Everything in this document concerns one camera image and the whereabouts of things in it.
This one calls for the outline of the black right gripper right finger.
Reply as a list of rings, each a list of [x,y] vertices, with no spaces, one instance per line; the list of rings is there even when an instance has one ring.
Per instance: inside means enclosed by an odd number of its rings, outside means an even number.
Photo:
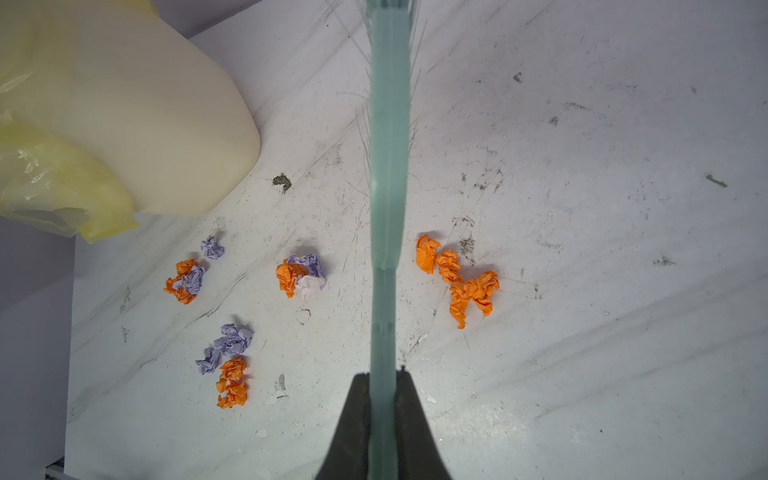
[[[451,480],[413,378],[404,367],[397,372],[395,430],[399,480]]]

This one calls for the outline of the orange purple scrap near bin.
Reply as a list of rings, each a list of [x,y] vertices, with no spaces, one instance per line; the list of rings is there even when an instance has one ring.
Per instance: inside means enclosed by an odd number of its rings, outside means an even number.
[[[166,280],[163,291],[183,305],[190,304],[202,289],[203,278],[209,263],[219,260],[225,252],[217,235],[208,236],[200,243],[201,257],[193,257],[177,263],[176,276]]]

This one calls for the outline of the orange purple scrap centre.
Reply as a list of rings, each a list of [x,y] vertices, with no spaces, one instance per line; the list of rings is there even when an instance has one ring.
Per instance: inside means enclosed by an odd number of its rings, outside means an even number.
[[[288,298],[299,294],[306,299],[327,284],[320,259],[315,254],[291,255],[276,267],[276,278],[280,290]]]

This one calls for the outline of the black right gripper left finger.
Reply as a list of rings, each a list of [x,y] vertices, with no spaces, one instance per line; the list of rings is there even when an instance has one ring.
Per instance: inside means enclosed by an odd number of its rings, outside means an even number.
[[[352,379],[328,453],[316,480],[365,480],[371,425],[369,373]]]

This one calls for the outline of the green hand brush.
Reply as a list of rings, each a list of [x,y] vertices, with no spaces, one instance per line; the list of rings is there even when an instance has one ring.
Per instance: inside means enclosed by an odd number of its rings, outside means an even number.
[[[368,476],[397,476],[396,272],[400,261],[411,145],[411,45],[414,1],[367,1],[371,48],[369,168],[373,270]]]

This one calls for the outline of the yellow lined trash bin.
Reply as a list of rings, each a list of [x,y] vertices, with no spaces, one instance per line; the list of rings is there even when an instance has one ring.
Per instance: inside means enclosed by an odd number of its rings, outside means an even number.
[[[149,1],[1,5],[1,214],[100,241],[214,208],[261,139],[229,75]]]

